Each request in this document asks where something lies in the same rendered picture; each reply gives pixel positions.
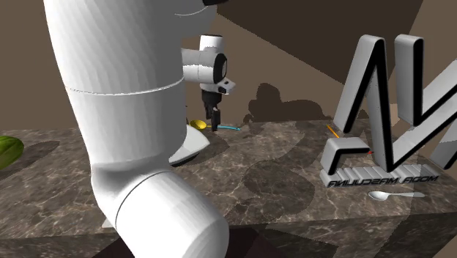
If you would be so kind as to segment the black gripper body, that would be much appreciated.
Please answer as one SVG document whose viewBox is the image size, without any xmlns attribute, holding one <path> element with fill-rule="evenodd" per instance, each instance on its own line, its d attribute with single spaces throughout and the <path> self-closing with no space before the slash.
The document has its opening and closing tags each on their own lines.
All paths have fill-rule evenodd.
<svg viewBox="0 0 457 258">
<path fill-rule="evenodd" d="M 209 92 L 206 90 L 201 90 L 201 98 L 204 102 L 205 108 L 214 108 L 217 107 L 218 104 L 222 100 L 222 94 L 217 92 Z"/>
</svg>

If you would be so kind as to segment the white dish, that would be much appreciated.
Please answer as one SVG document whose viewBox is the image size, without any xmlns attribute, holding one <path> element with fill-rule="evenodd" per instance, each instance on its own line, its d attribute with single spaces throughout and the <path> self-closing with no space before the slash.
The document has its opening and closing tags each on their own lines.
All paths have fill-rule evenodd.
<svg viewBox="0 0 457 258">
<path fill-rule="evenodd" d="M 192 158 L 199 154 L 202 150 L 209 146 L 209 140 L 199 130 L 186 126 L 187 135 L 182 146 L 169 158 L 171 165 L 177 165 L 189 158 Z"/>
</svg>

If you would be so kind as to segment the white and black letter sculpture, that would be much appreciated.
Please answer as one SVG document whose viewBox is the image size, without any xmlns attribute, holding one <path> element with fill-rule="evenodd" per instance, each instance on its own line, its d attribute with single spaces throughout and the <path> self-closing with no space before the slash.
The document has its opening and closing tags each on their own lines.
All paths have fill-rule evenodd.
<svg viewBox="0 0 457 258">
<path fill-rule="evenodd" d="M 328 139 L 320 172 L 326 187 L 436 180 L 437 174 L 427 168 L 410 173 L 401 164 L 442 130 L 446 133 L 430 159 L 443 170 L 457 161 L 457 59 L 423 86 L 423 54 L 423 38 L 396 37 L 397 112 L 411 128 L 393 140 L 385 41 L 367 34 L 359 39 L 333 123 L 350 132 L 367 101 L 372 144 L 358 137 Z"/>
</svg>

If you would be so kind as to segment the white spoon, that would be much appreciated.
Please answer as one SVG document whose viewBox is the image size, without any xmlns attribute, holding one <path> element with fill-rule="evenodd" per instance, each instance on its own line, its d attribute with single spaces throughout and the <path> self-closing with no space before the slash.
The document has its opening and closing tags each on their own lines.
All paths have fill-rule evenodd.
<svg viewBox="0 0 457 258">
<path fill-rule="evenodd" d="M 384 191 L 370 191 L 368 195 L 375 200 L 378 201 L 385 201 L 388 199 L 389 196 L 405 196 L 405 197 L 417 197 L 423 198 L 426 195 L 421 192 L 398 192 L 398 193 L 391 193 L 391 192 L 384 192 Z"/>
</svg>

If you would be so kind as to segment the green leaf-shaped object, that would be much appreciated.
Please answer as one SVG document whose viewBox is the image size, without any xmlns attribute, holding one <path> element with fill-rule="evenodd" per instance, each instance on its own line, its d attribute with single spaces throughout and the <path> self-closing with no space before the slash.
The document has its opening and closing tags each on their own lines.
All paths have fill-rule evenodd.
<svg viewBox="0 0 457 258">
<path fill-rule="evenodd" d="M 23 142 L 15 137 L 0 136 L 0 170 L 14 163 L 24 150 Z"/>
</svg>

